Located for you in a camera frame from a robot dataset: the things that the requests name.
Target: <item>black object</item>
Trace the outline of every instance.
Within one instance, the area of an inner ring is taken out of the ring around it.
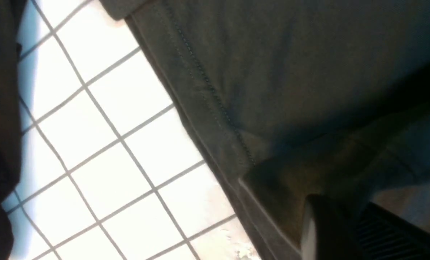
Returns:
[[[309,195],[303,260],[430,260],[430,234],[369,203],[356,225],[332,199]]]

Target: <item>ribbed black surface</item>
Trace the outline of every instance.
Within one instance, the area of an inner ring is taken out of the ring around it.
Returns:
[[[387,221],[365,211],[356,237],[373,260],[430,260],[430,250]]]

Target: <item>grid line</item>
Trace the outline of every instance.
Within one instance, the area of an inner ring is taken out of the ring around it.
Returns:
[[[85,87],[85,82],[83,81],[83,79],[81,78],[80,73],[78,72],[78,69],[75,67],[75,65],[73,64],[72,59],[70,58],[65,46],[62,44],[61,40],[59,39],[58,35],[56,34],[56,32],[54,31],[54,28],[52,27],[52,25],[50,24],[50,22],[48,21],[48,19],[46,18],[45,14],[42,12],[42,10],[40,9],[40,7],[38,6],[38,4],[35,2],[35,0],[32,0],[33,5],[35,6],[35,8],[37,9],[37,11],[39,12],[40,16],[42,17],[43,21],[46,23],[46,25],[48,26],[49,30],[53,33],[53,37],[55,38],[55,40],[58,42],[59,46],[61,47],[64,55],[66,56],[66,58],[68,59],[69,63],[71,64],[75,74],[77,75],[79,81],[81,82],[82,86],[84,87],[84,90],[91,95],[91,92],[88,90],[88,87]],[[37,128],[39,134],[42,136],[43,140],[45,140],[45,143],[47,143],[47,145],[51,148],[51,150],[54,152],[54,154],[56,155],[56,157],[58,158],[58,160],[60,161],[63,169],[65,170],[65,172],[68,172],[68,168],[66,167],[63,159],[60,157],[60,155],[58,154],[58,152],[56,151],[55,147],[51,144],[51,142],[46,138],[46,136],[43,134],[42,130],[40,129],[40,127],[35,124],[35,128]],[[94,220],[96,223],[98,223],[99,219],[96,216],[96,214],[94,213],[93,209],[91,208],[90,204],[86,201],[85,196],[83,195],[82,191],[80,190],[80,188],[78,187],[77,183],[75,182],[75,180],[73,179],[73,177],[68,174],[68,178],[70,179],[71,183],[75,186],[75,189],[77,190],[78,194],[80,195],[81,199],[83,200],[83,203],[86,205],[86,207],[88,208],[88,211],[90,212],[90,214],[93,216]],[[112,244],[112,246],[116,249],[117,253],[120,255],[120,257],[123,260],[127,260],[127,258],[125,257],[124,253],[122,252],[122,250],[117,246],[117,243],[112,239],[112,237],[109,235],[109,232],[106,231],[106,229],[104,228],[104,226],[99,223],[98,224],[99,227],[101,228],[101,230],[103,231],[104,235],[106,235],[107,239],[110,241],[110,243]]]
[[[28,112],[29,116],[32,118],[32,120],[34,120],[33,115],[31,114],[29,108],[27,107],[27,105],[25,104],[25,102],[23,101],[23,99],[21,97],[19,97],[22,103],[23,108]],[[160,111],[159,113],[156,114],[156,116],[154,116],[155,118],[160,117],[164,110],[170,110],[169,109],[170,106],[168,106],[167,108],[163,109],[162,111]],[[163,201],[162,197],[160,196],[159,192],[157,191],[158,189],[172,183],[173,181],[179,179],[182,176],[185,176],[187,173],[191,172],[192,170],[198,168],[199,166],[205,164],[204,161],[199,161],[197,163],[195,163],[193,166],[190,166],[189,168],[187,168],[186,170],[182,171],[181,173],[177,174],[176,176],[174,176],[173,178],[170,178],[169,180],[165,181],[164,183],[160,184],[159,186],[154,186],[151,182],[151,180],[149,179],[149,176],[145,175],[145,171],[142,168],[142,166],[139,164],[139,162],[136,160],[136,158],[134,157],[134,155],[132,156],[132,159],[135,161],[135,163],[138,163],[138,168],[140,169],[141,173],[143,173],[144,177],[147,179],[149,185],[151,186],[151,190],[147,191],[146,193],[142,194],[141,196],[137,197],[136,199],[132,200],[131,202],[125,204],[124,206],[120,207],[119,209],[117,209],[116,211],[112,212],[111,214],[109,214],[108,216],[102,218],[101,220],[98,219],[98,217],[96,216],[96,214],[94,214],[93,210],[91,209],[90,205],[88,204],[88,202],[86,201],[85,197],[83,196],[81,190],[79,189],[78,185],[76,184],[76,182],[74,181],[74,179],[71,176],[71,173],[74,172],[75,170],[77,170],[78,168],[80,168],[81,166],[85,165],[86,163],[88,163],[88,161],[92,160],[93,158],[97,157],[99,154],[103,153],[104,151],[108,150],[109,148],[111,148],[113,145],[116,145],[118,143],[122,142],[122,145],[126,145],[126,143],[123,140],[123,137],[120,136],[118,139],[116,139],[115,141],[113,141],[112,143],[110,143],[109,145],[105,146],[104,148],[102,148],[100,151],[96,152],[96,155],[92,155],[89,158],[85,159],[83,162],[79,163],[78,165],[76,165],[74,168],[72,168],[71,170],[68,170],[63,159],[60,157],[59,153],[56,151],[55,147],[51,144],[51,142],[48,140],[48,138],[46,137],[46,135],[42,132],[42,130],[40,129],[40,127],[38,125],[35,125],[35,128],[37,129],[38,133],[40,134],[40,136],[42,137],[42,139],[45,141],[45,143],[50,147],[50,149],[53,151],[53,153],[55,154],[55,156],[58,158],[58,160],[60,161],[63,169],[66,171],[65,173],[63,173],[63,175],[61,175],[60,177],[58,177],[55,181],[51,182],[50,184],[46,185],[45,187],[43,187],[42,189],[40,189],[40,191],[37,191],[35,194],[32,194],[31,196],[29,196],[27,199],[24,200],[24,203],[29,201],[30,199],[33,199],[35,196],[40,195],[41,193],[43,193],[44,191],[46,191],[48,188],[52,187],[55,183],[58,183],[61,179],[65,178],[66,176],[70,179],[70,181],[73,183],[73,185],[75,186],[77,192],[79,193],[79,195],[81,196],[83,202],[85,203],[85,205],[87,206],[90,214],[93,216],[93,218],[95,219],[95,223],[89,227],[87,227],[86,229],[81,230],[80,232],[74,234],[73,236],[71,236],[70,238],[62,241],[61,243],[59,243],[58,245],[56,245],[55,247],[53,247],[51,244],[48,244],[50,246],[50,250],[49,252],[51,252],[51,250],[58,255],[58,253],[56,252],[55,249],[59,248],[60,246],[68,243],[69,241],[79,237],[80,235],[88,232],[89,230],[93,229],[96,226],[99,226],[101,228],[101,230],[104,232],[104,234],[106,235],[106,237],[109,239],[109,241],[112,243],[112,245],[116,248],[117,252],[120,254],[120,256],[126,260],[126,257],[124,256],[124,254],[122,253],[122,251],[120,250],[120,248],[118,247],[118,245],[116,244],[116,242],[112,239],[112,237],[109,235],[109,233],[106,231],[106,229],[103,226],[103,222],[105,222],[108,219],[111,219],[112,217],[116,216],[117,214],[119,214],[121,211],[124,211],[125,209],[127,209],[128,207],[130,207],[133,204],[136,204],[137,202],[141,201],[142,199],[146,198],[147,196],[149,196],[150,194],[156,194],[156,196],[159,198],[159,201],[162,203],[162,206],[164,207],[165,211],[167,212],[167,214],[169,215],[170,219],[172,220],[173,224],[176,226],[176,228],[178,229],[178,231],[180,232],[180,235],[182,236],[183,240],[180,242],[181,244],[187,244],[187,246],[190,248],[191,252],[193,253],[194,257],[196,258],[196,260],[200,260],[199,256],[197,255],[194,247],[190,244],[190,240],[192,237],[195,237],[195,235],[193,235],[191,238],[187,238],[185,236],[185,234],[182,232],[182,229],[179,227],[179,225],[177,224],[175,218],[173,217],[173,214],[170,212],[170,209],[167,207],[167,205],[165,204],[165,202]],[[20,200],[20,198],[18,197],[18,202],[19,205],[16,206],[14,209],[12,209],[12,211],[17,210],[18,208],[23,209],[23,203]],[[34,226],[35,230],[37,230],[37,232],[40,234],[40,236],[45,237],[42,233],[42,231],[35,225],[35,223],[30,219],[30,217],[27,215],[26,216],[30,223]]]
[[[47,41],[51,36],[53,36],[53,33],[59,31],[64,25],[66,25],[66,23],[68,21],[70,21],[70,19],[72,19],[72,17],[76,13],[78,13],[78,11],[80,11],[83,7],[85,7],[86,5],[88,5],[92,1],[93,0],[85,0],[81,4],[79,4],[77,7],[75,7],[75,9],[73,9],[71,13],[69,13],[55,28],[53,28],[52,31],[50,30],[50,32],[47,35],[43,36],[43,38],[40,39],[40,41],[38,41],[34,46],[30,47],[27,51],[22,53],[19,57],[19,62],[21,62],[23,59],[25,59],[25,57],[27,57],[31,52],[33,52],[35,49],[37,49],[39,46],[41,46],[45,41]]]
[[[28,111],[29,115],[30,115],[30,109],[27,107],[27,105],[25,104],[25,102],[23,100],[21,100],[22,106],[25,110]],[[130,136],[132,135],[134,132],[138,131],[139,129],[145,127],[146,125],[148,125],[149,123],[152,123],[152,121],[156,120],[157,118],[159,118],[160,116],[162,116],[164,113],[166,113],[167,111],[169,111],[170,109],[172,109],[174,106],[173,105],[169,105],[168,107],[162,109],[160,112],[158,112],[157,114],[153,115],[151,118],[149,118],[148,120],[144,121],[143,123],[139,124],[137,127],[135,127],[134,129],[130,130],[129,132],[125,133],[123,135],[123,138],[125,138],[126,136]],[[50,183],[48,183],[46,186],[44,186],[43,188],[39,189],[38,191],[36,191],[35,193],[33,193],[32,195],[28,196],[27,198],[25,198],[22,201],[22,204],[25,204],[27,201],[35,198],[36,196],[40,195],[41,193],[43,193],[44,191],[46,191],[48,188],[50,188],[51,186],[53,186],[54,184],[58,183],[59,181],[61,181],[64,177],[66,177],[68,174],[72,174],[74,171],[76,171],[77,169],[79,169],[81,166],[87,164],[89,161],[93,160],[94,158],[96,158],[97,156],[99,156],[100,154],[102,154],[103,152],[107,151],[109,148],[113,147],[114,145],[117,145],[118,143],[120,143],[119,139],[113,140],[111,143],[109,143],[108,145],[104,146],[103,148],[99,149],[96,153],[93,153],[92,155],[90,155],[88,158],[86,158],[85,160],[83,160],[82,162],[78,163],[76,166],[74,166],[73,168],[69,169],[66,173],[63,173],[61,176],[59,176],[58,178],[54,179],[53,181],[51,181]],[[182,171],[181,173],[178,173],[176,176],[183,176],[186,173],[188,173],[189,169],[197,166],[198,164],[202,163],[203,161],[200,161],[198,163],[196,163],[193,166],[190,166],[190,168]],[[170,178],[169,180],[165,181],[164,183],[160,184],[158,187],[163,187],[164,184],[167,185],[170,182],[174,181],[175,177]],[[12,208],[11,210],[7,211],[7,214],[11,214],[13,211],[15,211],[17,208],[19,207],[19,205],[15,206],[14,208]]]
[[[206,229],[203,229],[202,231],[198,232],[195,235],[192,235],[191,237],[187,237],[185,236],[184,232],[182,231],[182,229],[180,228],[179,224],[177,223],[177,221],[175,220],[173,214],[171,213],[170,209],[167,207],[167,205],[165,204],[164,200],[162,199],[162,196],[160,196],[158,190],[160,188],[162,188],[163,186],[166,186],[170,183],[172,183],[173,181],[179,179],[180,177],[184,176],[185,174],[189,173],[190,171],[198,168],[199,166],[203,165],[205,162],[204,161],[199,161],[198,163],[196,163],[193,166],[190,166],[188,169],[182,171],[181,173],[173,176],[172,178],[170,178],[169,180],[165,181],[164,183],[158,185],[158,186],[154,186],[154,184],[152,183],[152,181],[150,180],[149,176],[147,175],[147,173],[144,171],[144,168],[141,166],[141,164],[139,163],[139,161],[137,160],[137,158],[134,156],[134,154],[132,153],[131,149],[129,148],[129,146],[127,145],[127,143],[125,143],[125,138],[129,137],[130,135],[132,135],[133,133],[135,133],[136,131],[139,131],[140,129],[142,129],[144,126],[146,126],[147,124],[149,124],[150,122],[154,121],[155,119],[159,118],[161,115],[163,115],[164,113],[168,112],[170,109],[172,109],[174,107],[174,105],[169,105],[168,107],[164,108],[162,111],[160,111],[159,113],[157,113],[156,115],[154,115],[153,117],[149,118],[148,120],[146,120],[145,122],[141,123],[140,125],[138,125],[137,127],[133,128],[132,130],[130,130],[129,132],[125,133],[124,135],[120,135],[119,132],[117,131],[117,129],[115,128],[115,126],[113,125],[113,123],[111,122],[111,120],[107,117],[106,113],[104,112],[104,110],[101,108],[101,106],[99,105],[98,101],[95,99],[95,97],[92,95],[91,91],[88,89],[88,87],[94,83],[95,81],[97,81],[98,79],[100,79],[101,77],[103,77],[104,75],[106,75],[108,72],[110,72],[111,70],[113,70],[114,68],[116,68],[117,66],[119,66],[120,64],[122,64],[124,61],[128,60],[131,56],[133,56],[134,54],[138,53],[140,51],[140,47],[136,48],[135,50],[133,50],[132,52],[130,52],[129,54],[127,54],[126,56],[124,56],[124,58],[121,58],[119,61],[115,62],[114,64],[112,64],[111,66],[109,66],[107,69],[105,69],[103,72],[100,72],[97,76],[93,77],[92,79],[90,79],[88,82],[84,82],[84,80],[82,79],[78,69],[76,68],[75,64],[73,63],[73,60],[71,59],[70,55],[68,54],[68,51],[66,50],[65,46],[63,45],[63,43],[60,41],[60,38],[57,36],[56,32],[62,27],[64,26],[76,13],[78,13],[78,11],[80,11],[84,6],[86,6],[88,3],[90,3],[92,0],[86,0],[83,3],[81,3],[73,12],[71,12],[58,26],[56,26],[56,28],[53,28],[50,23],[48,22],[46,16],[43,14],[43,12],[41,11],[40,7],[37,5],[37,3],[35,2],[35,0],[31,0],[33,5],[35,6],[36,10],[38,11],[38,13],[40,14],[40,16],[42,17],[43,21],[46,23],[46,25],[48,26],[50,33],[48,33],[48,35],[46,36],[46,38],[49,38],[51,36],[53,36],[55,38],[55,40],[58,42],[59,46],[61,47],[64,55],[66,56],[66,58],[68,59],[69,63],[71,64],[71,67],[73,68],[75,74],[77,75],[79,81],[81,82],[82,86],[81,88],[79,88],[78,90],[76,90],[76,92],[74,92],[74,94],[72,94],[70,97],[68,97],[65,101],[63,101],[61,104],[59,104],[58,106],[56,106],[54,109],[50,110],[48,113],[46,113],[45,115],[43,115],[42,117],[40,117],[38,120],[35,120],[33,115],[30,113],[30,109],[27,107],[27,105],[25,104],[25,102],[23,101],[23,99],[20,97],[21,102],[23,103],[23,107],[24,109],[27,110],[27,112],[29,113],[29,116],[31,117],[31,119],[33,120],[33,124],[31,126],[29,126],[27,129],[24,130],[24,132],[29,131],[30,129],[36,128],[36,130],[39,132],[40,136],[43,138],[43,140],[45,141],[45,143],[47,143],[47,145],[50,147],[50,149],[54,152],[54,154],[56,155],[56,157],[58,158],[58,160],[60,161],[61,165],[63,166],[63,169],[65,170],[65,173],[63,173],[63,175],[61,175],[60,177],[58,177],[56,180],[50,182],[48,185],[46,185],[45,187],[43,187],[42,189],[40,189],[39,191],[37,191],[35,194],[32,194],[31,196],[29,196],[28,198],[26,198],[25,200],[21,201],[19,196],[17,196],[18,199],[18,206],[16,206],[15,208],[13,208],[12,210],[10,210],[11,212],[15,211],[17,208],[22,208],[22,210],[24,211],[23,208],[23,204],[27,201],[29,201],[30,199],[33,199],[35,196],[40,195],[41,193],[43,193],[44,191],[46,191],[48,188],[50,188],[52,185],[54,185],[55,183],[57,183],[58,181],[60,181],[63,178],[68,177],[71,182],[74,184],[76,190],[78,191],[79,195],[81,196],[83,202],[86,204],[88,210],[90,211],[90,213],[92,214],[92,216],[95,219],[95,223],[92,224],[91,226],[81,230],[80,232],[74,234],[73,236],[69,237],[68,239],[60,242],[59,244],[53,246],[51,244],[49,244],[48,240],[46,240],[47,244],[50,246],[50,250],[47,250],[46,252],[42,253],[41,255],[37,256],[35,259],[40,259],[42,258],[44,255],[47,255],[51,252],[54,252],[56,254],[56,256],[58,257],[58,259],[60,259],[60,256],[58,255],[58,253],[56,252],[56,249],[61,247],[62,245],[65,245],[66,243],[68,243],[69,241],[75,239],[76,237],[79,237],[80,235],[86,233],[87,231],[93,229],[96,226],[99,226],[101,228],[101,230],[103,230],[104,234],[108,237],[109,241],[112,243],[112,245],[116,248],[117,252],[121,255],[121,257],[126,260],[125,256],[123,255],[123,253],[121,252],[121,250],[119,249],[119,247],[116,245],[115,241],[112,239],[112,237],[108,234],[108,232],[106,232],[106,230],[104,229],[102,223],[108,219],[110,219],[111,217],[114,217],[115,215],[119,214],[121,211],[127,209],[128,207],[130,207],[131,205],[139,202],[141,199],[144,199],[145,197],[149,196],[150,194],[156,194],[157,198],[159,199],[160,203],[162,204],[162,206],[164,207],[165,211],[167,212],[168,216],[170,217],[170,219],[172,220],[173,224],[175,225],[175,227],[177,228],[178,232],[180,233],[180,235],[182,236],[183,240],[169,248],[167,248],[166,250],[163,250],[159,253],[157,253],[156,255],[148,258],[147,260],[154,260],[157,257],[166,254],[167,252],[186,244],[189,249],[191,250],[192,254],[194,255],[194,257],[196,258],[196,260],[200,260],[200,257],[197,255],[195,249],[193,248],[193,246],[191,245],[190,241],[207,233],[210,232],[211,230],[215,229],[216,227],[234,219],[236,216],[235,214],[225,218],[224,220],[217,222],[209,227],[207,227]],[[36,46],[33,47],[33,49],[30,49],[30,51],[33,51],[34,49],[36,49],[38,46],[40,46],[42,43],[37,43]],[[108,145],[106,145],[104,148],[102,148],[101,150],[97,151],[96,153],[94,153],[93,155],[91,155],[90,157],[88,157],[87,159],[85,159],[84,161],[82,161],[81,163],[79,163],[78,165],[76,165],[75,167],[73,167],[72,169],[67,169],[65,163],[63,162],[62,158],[60,157],[60,155],[58,154],[58,152],[56,151],[55,147],[50,143],[50,141],[47,139],[47,137],[43,134],[42,130],[39,127],[39,123],[42,122],[43,120],[45,120],[46,118],[48,118],[49,116],[51,116],[52,114],[54,114],[56,111],[58,111],[60,108],[62,108],[63,106],[65,106],[69,101],[71,101],[75,96],[77,96],[81,91],[86,91],[86,93],[88,94],[88,96],[90,97],[90,99],[92,100],[92,102],[95,104],[95,107],[99,110],[99,112],[101,113],[101,115],[103,116],[103,118],[106,120],[106,122],[108,123],[109,127],[111,128],[111,130],[114,132],[114,134],[116,135],[117,139],[114,140],[112,143],[109,143]],[[109,148],[111,148],[112,146],[121,143],[124,148],[127,150],[129,156],[133,159],[134,163],[136,164],[136,166],[139,168],[139,170],[141,171],[142,175],[144,176],[144,178],[147,180],[147,182],[149,183],[151,189],[150,191],[147,191],[146,193],[142,194],[141,196],[137,197],[136,199],[134,199],[133,201],[125,204],[124,206],[120,207],[119,209],[117,209],[116,211],[112,212],[111,214],[109,214],[108,216],[102,218],[102,219],[98,219],[97,216],[94,214],[93,210],[91,209],[91,207],[89,206],[88,202],[86,201],[84,195],[82,194],[81,190],[79,189],[78,185],[76,184],[76,182],[74,181],[73,177],[71,176],[71,173],[74,172],[76,169],[78,169],[79,167],[83,166],[84,164],[88,163],[88,161],[92,160],[93,158],[97,157],[99,154],[103,153],[104,151],[108,150]],[[44,237],[43,233],[41,232],[40,229],[38,229],[38,227],[35,225],[35,223],[29,218],[28,214],[25,212],[26,217],[29,219],[30,223],[34,226],[34,228],[37,230],[37,232]]]
[[[16,191],[14,191],[14,195],[17,198],[17,201],[19,202],[19,204],[21,203],[21,198],[19,197],[19,195],[17,194]],[[48,240],[48,238],[46,238],[46,236],[43,234],[43,232],[38,228],[38,226],[35,224],[35,222],[29,217],[29,215],[27,214],[27,211],[25,211],[24,207],[21,207],[22,213],[24,214],[25,217],[27,217],[27,220],[29,221],[30,225],[32,225],[32,227],[35,229],[35,231],[38,233],[38,235],[40,235],[42,237],[42,239],[45,241],[45,243],[48,245],[48,247],[50,248],[50,250],[53,250],[53,252],[55,253],[56,257],[58,258],[58,260],[62,260],[61,257],[59,256],[58,252],[56,252],[54,250],[53,245],[51,244],[51,242]]]
[[[40,13],[40,16],[43,18],[43,20],[45,21],[45,23],[47,24],[48,28],[50,29],[50,31],[53,32],[53,37],[56,39],[56,41],[58,41],[59,46],[61,47],[64,55],[66,56],[66,58],[68,59],[69,63],[72,66],[72,69],[74,70],[75,74],[78,77],[78,80],[81,82],[82,85],[85,85],[85,82],[80,74],[80,72],[78,71],[77,67],[75,66],[72,58],[70,57],[67,49],[65,48],[65,46],[63,45],[63,43],[61,42],[60,38],[57,36],[56,32],[53,31],[53,27],[49,24],[48,20],[46,19],[45,15],[43,14],[43,12],[40,10],[40,8],[38,7],[38,5],[36,4],[35,0],[32,0],[32,2],[34,2],[35,8],[37,8],[37,10]],[[137,158],[134,156],[134,154],[132,153],[131,149],[129,148],[129,146],[127,145],[127,143],[125,143],[124,138],[120,135],[120,133],[118,132],[117,128],[114,126],[114,124],[112,123],[112,121],[109,119],[109,117],[106,115],[105,111],[101,108],[101,105],[99,105],[98,101],[96,100],[96,98],[93,96],[93,94],[91,93],[91,91],[88,89],[88,87],[85,87],[85,91],[86,94],[88,94],[88,96],[90,97],[91,101],[94,103],[94,105],[96,106],[96,108],[98,109],[98,111],[101,113],[101,115],[103,116],[104,120],[107,122],[107,124],[109,125],[109,127],[111,128],[111,130],[114,132],[114,134],[116,135],[116,137],[120,140],[120,142],[122,143],[122,145],[124,146],[125,150],[127,150],[129,156],[132,158],[132,160],[134,161],[134,163],[136,164],[136,166],[139,168],[139,170],[141,171],[142,175],[144,176],[144,178],[146,179],[146,181],[149,183],[149,185],[152,188],[152,191],[154,192],[154,194],[156,194],[157,198],[159,199],[160,203],[162,204],[162,207],[165,209],[165,211],[167,212],[168,216],[170,217],[171,221],[173,222],[173,224],[175,225],[176,229],[178,230],[178,232],[180,233],[180,235],[182,236],[183,240],[185,240],[187,242],[187,246],[190,248],[192,254],[194,255],[196,260],[200,260],[199,256],[197,255],[196,251],[194,250],[194,248],[192,247],[192,245],[187,241],[187,237],[184,234],[184,232],[182,231],[181,227],[179,226],[178,222],[176,221],[175,217],[173,216],[172,212],[170,211],[170,209],[167,207],[167,204],[165,204],[164,199],[162,198],[162,196],[160,196],[159,192],[156,190],[154,184],[152,183],[151,179],[149,178],[149,176],[147,175],[147,173],[144,171],[144,168],[141,166],[141,164],[139,163],[139,161],[137,160]],[[116,247],[117,251],[123,255],[123,253],[121,253],[121,250],[116,246],[116,243],[113,242],[112,238],[110,239],[110,241],[114,244],[114,246]]]
[[[81,93],[81,91],[85,90],[86,87],[91,86],[93,83],[104,77],[107,73],[113,71],[115,68],[120,66],[122,63],[129,60],[131,57],[133,57],[135,54],[137,54],[139,51],[141,51],[141,48],[138,46],[133,51],[130,51],[127,55],[125,55],[123,58],[119,59],[115,63],[113,63],[111,66],[108,66],[106,69],[101,71],[98,75],[94,76],[92,79],[87,81],[85,84],[82,84],[81,87],[79,87],[73,94],[71,94],[67,99],[65,99],[63,102],[61,102],[59,105],[51,109],[50,111],[46,112],[44,115],[39,117],[37,120],[33,121],[33,123],[28,126],[26,129],[24,129],[23,134],[28,132],[29,130],[33,129],[35,127],[35,124],[40,124],[43,122],[43,120],[47,119],[51,115],[53,115],[55,112],[63,108],[65,105],[67,105],[74,97],[78,96],[78,94]]]

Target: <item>dark clothing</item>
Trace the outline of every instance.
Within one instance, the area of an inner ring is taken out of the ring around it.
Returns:
[[[0,0],[0,203],[20,177],[21,142],[17,92],[16,33],[25,0]],[[0,260],[8,259],[13,244],[11,225],[0,205]]]
[[[430,0],[102,2],[263,260],[299,258],[307,194],[356,217],[379,191],[430,183]],[[411,209],[426,189],[377,201],[430,231]]]

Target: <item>grey trousers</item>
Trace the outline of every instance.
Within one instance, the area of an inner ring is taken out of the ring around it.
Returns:
[[[307,194],[430,232],[430,0],[102,3],[263,260],[300,258]]]

